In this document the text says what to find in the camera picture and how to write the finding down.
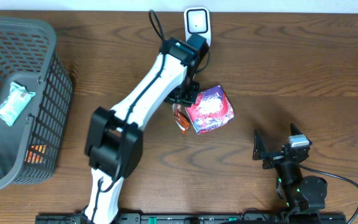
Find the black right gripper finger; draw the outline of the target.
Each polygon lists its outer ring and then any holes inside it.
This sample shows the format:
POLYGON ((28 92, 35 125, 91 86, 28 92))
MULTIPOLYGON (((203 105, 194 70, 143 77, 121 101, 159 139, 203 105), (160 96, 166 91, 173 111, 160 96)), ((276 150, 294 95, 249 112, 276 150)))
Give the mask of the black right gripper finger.
POLYGON ((303 134, 293 123, 290 124, 291 136, 303 134))
POLYGON ((259 136, 258 131, 254 130, 254 150, 252 159, 254 161, 262 160, 266 158, 266 148, 264 146, 262 138, 259 136))

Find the orange-red snack bar wrapper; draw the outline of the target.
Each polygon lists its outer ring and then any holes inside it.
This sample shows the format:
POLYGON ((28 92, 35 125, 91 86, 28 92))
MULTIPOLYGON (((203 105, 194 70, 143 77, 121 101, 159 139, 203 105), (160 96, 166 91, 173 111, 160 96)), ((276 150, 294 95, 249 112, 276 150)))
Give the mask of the orange-red snack bar wrapper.
POLYGON ((175 119, 175 122, 180 128, 182 134, 186 134, 191 123, 188 117, 182 112, 181 108, 182 108, 181 104, 177 104, 177 103, 172 104, 173 117, 175 119))

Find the small orange tissue pack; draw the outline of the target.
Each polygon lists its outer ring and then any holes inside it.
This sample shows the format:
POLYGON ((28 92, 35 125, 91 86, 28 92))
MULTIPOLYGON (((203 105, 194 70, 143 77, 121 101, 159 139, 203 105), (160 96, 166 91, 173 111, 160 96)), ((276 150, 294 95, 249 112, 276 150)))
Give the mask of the small orange tissue pack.
POLYGON ((29 164, 42 164, 46 155, 47 145, 31 145, 26 151, 24 162, 29 164))

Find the mint green wipes pack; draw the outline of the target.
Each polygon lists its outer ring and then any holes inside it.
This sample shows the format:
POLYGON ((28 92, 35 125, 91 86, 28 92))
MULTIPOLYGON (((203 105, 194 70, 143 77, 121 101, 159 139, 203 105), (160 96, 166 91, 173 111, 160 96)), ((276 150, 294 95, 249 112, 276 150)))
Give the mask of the mint green wipes pack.
POLYGON ((0 118, 8 126, 12 126, 34 96, 35 92, 11 82, 9 95, 0 105, 0 118))

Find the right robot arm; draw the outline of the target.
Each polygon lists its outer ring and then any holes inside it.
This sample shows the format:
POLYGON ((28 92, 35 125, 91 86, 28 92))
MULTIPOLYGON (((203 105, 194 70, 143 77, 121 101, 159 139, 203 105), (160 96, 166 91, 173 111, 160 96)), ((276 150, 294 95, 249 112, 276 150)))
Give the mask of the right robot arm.
POLYGON ((328 184, 325 179, 301 172, 300 163, 309 157, 312 142, 292 123, 291 135, 280 151, 268 152, 258 131, 254 131, 252 159, 262 161, 263 169, 277 172, 277 192, 287 201, 288 209, 280 213, 284 223, 322 223, 328 184))

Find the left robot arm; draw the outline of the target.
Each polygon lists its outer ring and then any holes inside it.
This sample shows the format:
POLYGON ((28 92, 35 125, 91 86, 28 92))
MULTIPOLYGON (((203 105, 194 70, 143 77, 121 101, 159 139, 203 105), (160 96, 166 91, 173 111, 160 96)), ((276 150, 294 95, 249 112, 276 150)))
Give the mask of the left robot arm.
POLYGON ((162 103, 190 107, 200 84, 194 80, 199 65, 209 58, 211 39, 192 34, 186 41, 163 39, 152 68, 118 104, 97 108, 91 116, 85 155, 93 186, 85 217, 89 223, 111 223, 118 214, 124 179, 140 162, 144 129, 162 103))

